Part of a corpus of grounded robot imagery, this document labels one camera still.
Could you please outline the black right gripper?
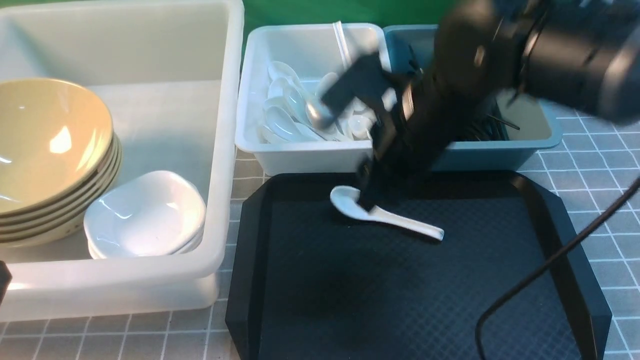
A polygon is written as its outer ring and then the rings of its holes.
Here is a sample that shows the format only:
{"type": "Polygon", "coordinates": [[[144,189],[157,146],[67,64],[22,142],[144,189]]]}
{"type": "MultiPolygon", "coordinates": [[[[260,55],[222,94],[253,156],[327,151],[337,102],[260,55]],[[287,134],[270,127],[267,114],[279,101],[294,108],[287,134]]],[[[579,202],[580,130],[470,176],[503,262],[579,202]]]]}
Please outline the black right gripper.
{"type": "Polygon", "coordinates": [[[466,125],[466,96],[436,80],[413,82],[397,95],[372,128],[372,159],[359,166],[358,205],[366,211],[420,182],[466,125]]]}

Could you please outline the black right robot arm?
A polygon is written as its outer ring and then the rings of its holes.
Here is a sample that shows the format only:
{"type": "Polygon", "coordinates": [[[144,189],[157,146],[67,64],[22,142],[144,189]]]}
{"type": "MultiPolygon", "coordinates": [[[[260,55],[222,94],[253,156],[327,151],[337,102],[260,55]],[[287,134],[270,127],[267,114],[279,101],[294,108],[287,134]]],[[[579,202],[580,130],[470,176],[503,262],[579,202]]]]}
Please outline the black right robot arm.
{"type": "Polygon", "coordinates": [[[358,204],[366,210],[387,189],[418,182],[502,91],[615,125],[639,121],[636,5],[463,0],[439,23],[422,73],[385,71],[373,54],[359,59],[373,71],[370,79],[397,94],[390,111],[363,98],[378,118],[373,158],[359,169],[358,204]]]}

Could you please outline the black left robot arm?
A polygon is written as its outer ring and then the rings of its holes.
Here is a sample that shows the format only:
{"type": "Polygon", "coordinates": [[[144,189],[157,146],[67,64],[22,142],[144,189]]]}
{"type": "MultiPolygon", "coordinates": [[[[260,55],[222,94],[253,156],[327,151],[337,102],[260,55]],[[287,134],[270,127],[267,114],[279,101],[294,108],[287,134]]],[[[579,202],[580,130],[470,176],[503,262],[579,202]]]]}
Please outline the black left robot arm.
{"type": "Polygon", "coordinates": [[[3,299],[9,291],[9,285],[12,282],[12,274],[9,271],[9,266],[0,260],[0,304],[2,305],[3,299]]]}

